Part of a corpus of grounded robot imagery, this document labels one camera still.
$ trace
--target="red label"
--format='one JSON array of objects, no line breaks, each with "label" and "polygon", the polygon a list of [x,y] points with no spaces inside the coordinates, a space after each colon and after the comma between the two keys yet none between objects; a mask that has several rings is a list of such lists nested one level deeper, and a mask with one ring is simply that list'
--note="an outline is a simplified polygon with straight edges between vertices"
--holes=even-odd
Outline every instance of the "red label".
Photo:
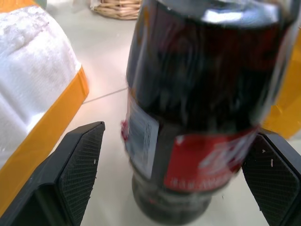
[{"label": "red label", "polygon": [[257,129],[234,136],[178,136],[164,185],[176,191],[209,191],[225,185],[239,170]]},{"label": "red label", "polygon": [[122,136],[124,141],[127,141],[127,137],[128,137],[128,122],[127,122],[127,120],[121,122],[121,136]]}]

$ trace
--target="cola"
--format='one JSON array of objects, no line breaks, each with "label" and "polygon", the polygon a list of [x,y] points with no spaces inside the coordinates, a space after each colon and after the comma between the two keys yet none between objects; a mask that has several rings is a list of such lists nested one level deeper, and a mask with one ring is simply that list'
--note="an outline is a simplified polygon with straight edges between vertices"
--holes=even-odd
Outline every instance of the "cola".
[{"label": "cola", "polygon": [[147,216],[188,223],[237,174],[281,86],[299,8],[299,0],[143,0],[121,133]]}]

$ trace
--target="floor tile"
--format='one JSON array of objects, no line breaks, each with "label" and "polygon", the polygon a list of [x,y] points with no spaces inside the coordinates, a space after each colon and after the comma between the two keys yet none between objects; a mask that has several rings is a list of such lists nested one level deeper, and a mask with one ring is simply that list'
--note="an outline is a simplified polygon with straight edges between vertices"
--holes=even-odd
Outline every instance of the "floor tile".
[{"label": "floor tile", "polygon": [[86,101],[124,89],[135,21],[104,18],[87,7],[72,10],[72,2],[50,0],[47,11],[69,38],[88,78]]},{"label": "floor tile", "polygon": [[301,140],[300,139],[295,139],[295,140],[290,140],[288,143],[298,152],[301,154]]}]

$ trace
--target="bottle base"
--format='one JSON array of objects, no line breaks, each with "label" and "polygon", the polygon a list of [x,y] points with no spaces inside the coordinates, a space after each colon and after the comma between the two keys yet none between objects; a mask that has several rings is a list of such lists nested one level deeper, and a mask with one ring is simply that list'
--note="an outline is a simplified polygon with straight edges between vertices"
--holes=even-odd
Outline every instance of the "bottle base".
[{"label": "bottle base", "polygon": [[142,212],[158,223],[164,225],[185,225],[200,217],[208,208],[211,198],[203,201],[194,210],[183,210],[174,208],[174,206],[163,206],[161,203],[157,204],[151,198],[147,198],[145,192],[142,191],[138,185],[137,180],[132,178],[132,190],[134,199]]}]

